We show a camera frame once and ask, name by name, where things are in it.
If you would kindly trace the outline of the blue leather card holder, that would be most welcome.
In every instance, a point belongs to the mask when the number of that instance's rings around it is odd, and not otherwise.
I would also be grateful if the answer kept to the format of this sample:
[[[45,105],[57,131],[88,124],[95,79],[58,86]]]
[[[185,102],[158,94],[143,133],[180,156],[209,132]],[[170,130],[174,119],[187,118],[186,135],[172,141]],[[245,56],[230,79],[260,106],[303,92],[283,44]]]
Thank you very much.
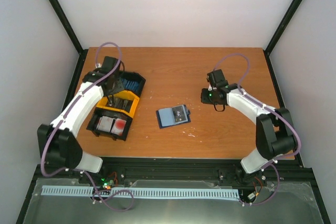
[[[190,110],[186,107],[185,104],[182,104],[182,105],[185,106],[186,111],[187,111],[188,121],[185,122],[185,123],[190,123],[191,122]],[[160,129],[185,124],[185,123],[175,124],[174,117],[173,117],[173,112],[172,112],[172,107],[162,108],[162,109],[156,110],[156,118],[158,120],[158,124],[159,124]]]

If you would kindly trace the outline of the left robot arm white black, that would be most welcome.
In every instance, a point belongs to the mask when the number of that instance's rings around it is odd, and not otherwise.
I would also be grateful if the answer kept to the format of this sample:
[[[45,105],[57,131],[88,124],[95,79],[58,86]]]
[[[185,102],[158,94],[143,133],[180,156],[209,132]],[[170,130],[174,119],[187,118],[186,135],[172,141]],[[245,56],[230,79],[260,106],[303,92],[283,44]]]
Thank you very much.
[[[113,89],[121,58],[106,56],[102,66],[84,76],[74,98],[61,114],[50,124],[38,128],[43,176],[51,177],[62,170],[74,169],[91,172],[91,178],[100,184],[108,180],[109,170],[102,165],[102,158],[83,151],[77,136],[89,112]]]

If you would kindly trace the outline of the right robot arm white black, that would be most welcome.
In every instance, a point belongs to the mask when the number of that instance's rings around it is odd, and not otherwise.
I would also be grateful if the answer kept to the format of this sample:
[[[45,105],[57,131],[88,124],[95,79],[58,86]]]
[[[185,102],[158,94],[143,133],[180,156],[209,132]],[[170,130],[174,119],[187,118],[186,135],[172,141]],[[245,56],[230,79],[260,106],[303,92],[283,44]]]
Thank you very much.
[[[226,107],[236,109],[250,119],[256,126],[256,148],[240,161],[236,177],[244,182],[278,158],[301,147],[289,110],[268,106],[247,93],[241,85],[228,83],[222,70],[207,74],[208,88],[201,91],[201,102],[213,105],[219,112]]]

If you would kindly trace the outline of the dark grey credit card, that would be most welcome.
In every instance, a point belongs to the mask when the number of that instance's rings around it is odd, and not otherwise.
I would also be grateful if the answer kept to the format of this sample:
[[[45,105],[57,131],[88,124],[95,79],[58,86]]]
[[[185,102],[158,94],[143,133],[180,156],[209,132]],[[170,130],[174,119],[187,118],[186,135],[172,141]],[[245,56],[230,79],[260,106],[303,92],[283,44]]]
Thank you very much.
[[[175,124],[185,123],[188,121],[187,111],[184,105],[172,107]]]

